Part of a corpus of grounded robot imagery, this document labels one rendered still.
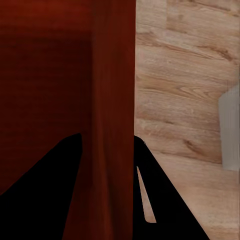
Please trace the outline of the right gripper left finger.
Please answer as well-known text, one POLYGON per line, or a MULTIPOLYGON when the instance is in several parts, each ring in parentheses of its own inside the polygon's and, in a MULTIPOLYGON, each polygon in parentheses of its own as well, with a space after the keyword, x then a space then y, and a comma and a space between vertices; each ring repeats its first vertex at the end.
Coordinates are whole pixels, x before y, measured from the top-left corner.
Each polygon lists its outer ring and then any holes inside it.
POLYGON ((82 153, 64 138, 0 195, 0 240, 62 240, 82 153))

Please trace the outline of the storage box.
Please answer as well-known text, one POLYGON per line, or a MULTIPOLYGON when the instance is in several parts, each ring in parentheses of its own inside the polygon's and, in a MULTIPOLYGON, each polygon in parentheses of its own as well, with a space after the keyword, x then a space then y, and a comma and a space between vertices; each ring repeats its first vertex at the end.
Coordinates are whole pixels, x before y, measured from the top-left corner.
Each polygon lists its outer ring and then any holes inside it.
POLYGON ((83 152, 62 240, 133 240, 136 0, 0 0, 0 196, 83 152))

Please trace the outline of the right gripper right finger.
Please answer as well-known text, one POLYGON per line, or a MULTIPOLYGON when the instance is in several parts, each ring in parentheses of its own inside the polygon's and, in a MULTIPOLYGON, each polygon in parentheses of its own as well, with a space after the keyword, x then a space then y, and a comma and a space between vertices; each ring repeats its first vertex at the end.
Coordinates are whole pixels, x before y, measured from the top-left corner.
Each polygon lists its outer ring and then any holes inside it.
POLYGON ((132 240, 210 240, 144 141, 134 136, 132 240), (139 167, 156 223, 145 220, 139 167))

